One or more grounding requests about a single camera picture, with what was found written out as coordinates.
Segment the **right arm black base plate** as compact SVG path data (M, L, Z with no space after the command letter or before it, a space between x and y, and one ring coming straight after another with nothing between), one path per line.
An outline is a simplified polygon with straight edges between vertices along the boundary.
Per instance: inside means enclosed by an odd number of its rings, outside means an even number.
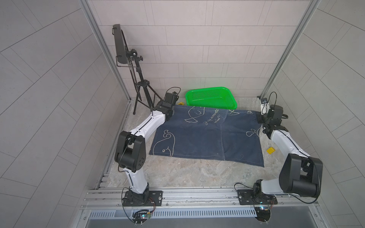
M277 205L278 201L274 195L267 195L261 192L255 193L252 189L237 190L240 205Z

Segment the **dark blue whale pillowcase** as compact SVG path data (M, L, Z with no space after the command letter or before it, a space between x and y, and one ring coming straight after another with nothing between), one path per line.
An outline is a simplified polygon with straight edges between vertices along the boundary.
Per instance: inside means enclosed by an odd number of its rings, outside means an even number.
M176 105L158 127L150 155L264 166L257 111Z

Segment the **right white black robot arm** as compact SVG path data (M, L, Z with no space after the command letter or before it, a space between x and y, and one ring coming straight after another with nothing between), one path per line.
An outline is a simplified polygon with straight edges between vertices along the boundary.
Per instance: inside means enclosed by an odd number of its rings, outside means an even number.
M290 195L305 204L318 200L321 193L323 163L311 157L293 140L280 119L258 114L262 132L272 140L286 157L279 177L258 180L253 186L253 199L269 195Z

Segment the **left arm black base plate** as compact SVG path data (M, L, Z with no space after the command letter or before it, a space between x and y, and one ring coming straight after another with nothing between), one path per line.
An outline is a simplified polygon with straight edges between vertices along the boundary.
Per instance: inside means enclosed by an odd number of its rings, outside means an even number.
M163 191L146 190L143 194L137 194L128 190L122 198L122 205L127 207L161 206Z

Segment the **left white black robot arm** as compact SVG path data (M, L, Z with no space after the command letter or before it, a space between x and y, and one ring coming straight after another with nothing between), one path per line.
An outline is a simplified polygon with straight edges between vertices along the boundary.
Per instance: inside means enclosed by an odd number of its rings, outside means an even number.
M118 136L114 160L126 173L130 191L138 197L146 195L149 187L143 171L146 161L146 141L158 127L173 116L174 108L174 103L161 101L136 128L122 131Z

